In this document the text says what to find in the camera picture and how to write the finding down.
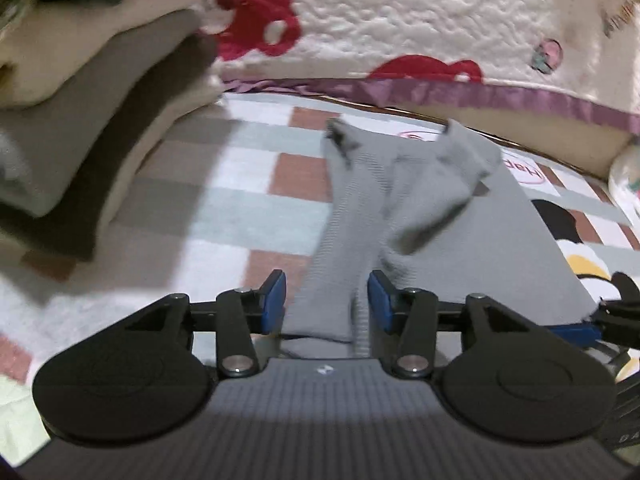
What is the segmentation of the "white quilt with red bears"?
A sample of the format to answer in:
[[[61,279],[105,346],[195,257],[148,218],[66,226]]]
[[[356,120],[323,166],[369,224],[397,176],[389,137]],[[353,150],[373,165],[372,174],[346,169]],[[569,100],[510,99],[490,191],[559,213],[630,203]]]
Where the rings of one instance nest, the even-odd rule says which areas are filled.
[[[639,0],[212,0],[205,23],[239,92],[639,129]]]

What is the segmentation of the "dark brown folded garment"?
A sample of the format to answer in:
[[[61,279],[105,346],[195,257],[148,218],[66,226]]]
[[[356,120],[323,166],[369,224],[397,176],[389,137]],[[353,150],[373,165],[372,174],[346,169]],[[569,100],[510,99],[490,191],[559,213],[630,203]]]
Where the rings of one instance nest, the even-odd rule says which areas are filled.
[[[153,66],[119,107],[70,181],[62,200],[32,218],[1,207],[1,239],[80,261],[93,258],[147,154],[179,118],[213,103],[215,40],[198,34]]]

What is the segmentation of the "grey folded garment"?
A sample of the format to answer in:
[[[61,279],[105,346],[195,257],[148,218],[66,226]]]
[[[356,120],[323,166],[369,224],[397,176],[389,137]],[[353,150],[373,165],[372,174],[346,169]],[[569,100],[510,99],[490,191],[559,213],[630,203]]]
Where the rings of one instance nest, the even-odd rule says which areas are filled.
[[[122,32],[50,99],[2,110],[2,203],[47,214],[134,85],[200,24],[196,12],[182,10]]]

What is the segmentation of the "beige folded garment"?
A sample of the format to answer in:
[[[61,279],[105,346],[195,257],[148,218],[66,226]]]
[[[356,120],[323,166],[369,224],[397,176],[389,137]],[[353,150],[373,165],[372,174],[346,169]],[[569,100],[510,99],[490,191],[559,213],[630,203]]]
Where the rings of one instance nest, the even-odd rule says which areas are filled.
[[[1,106],[32,106],[50,96],[121,32],[206,0],[43,3],[1,35]]]

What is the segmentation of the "checkered cartoon floor mat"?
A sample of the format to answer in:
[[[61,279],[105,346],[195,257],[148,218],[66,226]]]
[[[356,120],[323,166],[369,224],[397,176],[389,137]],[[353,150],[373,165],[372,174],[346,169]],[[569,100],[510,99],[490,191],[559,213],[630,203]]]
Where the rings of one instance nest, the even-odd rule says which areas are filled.
[[[608,363],[472,292],[439,300],[435,368],[299,359],[253,335],[260,371],[221,379],[216,298],[286,275],[292,304],[332,207],[333,119],[433,141],[450,122],[229,96],[178,120],[137,171],[88,261],[1,261],[1,331],[27,359],[32,426],[19,479],[625,479],[599,440]],[[639,301],[639,234],[605,188],[498,147],[596,305]]]

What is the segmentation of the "grey waffle knit garment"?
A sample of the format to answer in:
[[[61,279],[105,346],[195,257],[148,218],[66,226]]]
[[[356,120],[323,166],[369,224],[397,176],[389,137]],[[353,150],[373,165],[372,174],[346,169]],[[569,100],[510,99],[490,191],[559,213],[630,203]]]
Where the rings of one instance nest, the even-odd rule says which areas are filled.
[[[281,349],[299,359],[370,353],[367,280],[460,302],[491,296],[540,325],[576,323],[594,301],[498,145],[457,122],[433,141],[326,126],[333,207],[286,310]]]

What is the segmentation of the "cream folded garment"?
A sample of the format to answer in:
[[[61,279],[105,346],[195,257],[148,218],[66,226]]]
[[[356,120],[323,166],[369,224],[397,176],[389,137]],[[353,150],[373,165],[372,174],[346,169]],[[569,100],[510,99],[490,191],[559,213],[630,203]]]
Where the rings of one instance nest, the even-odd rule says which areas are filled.
[[[116,166],[115,177],[107,188],[103,205],[100,208],[94,234],[99,240],[108,224],[114,219],[122,206],[130,185],[145,157],[160,143],[170,127],[181,117],[202,107],[215,103],[224,92],[220,78],[207,72],[184,90],[171,98],[145,126],[139,139],[126,151],[124,159]]]

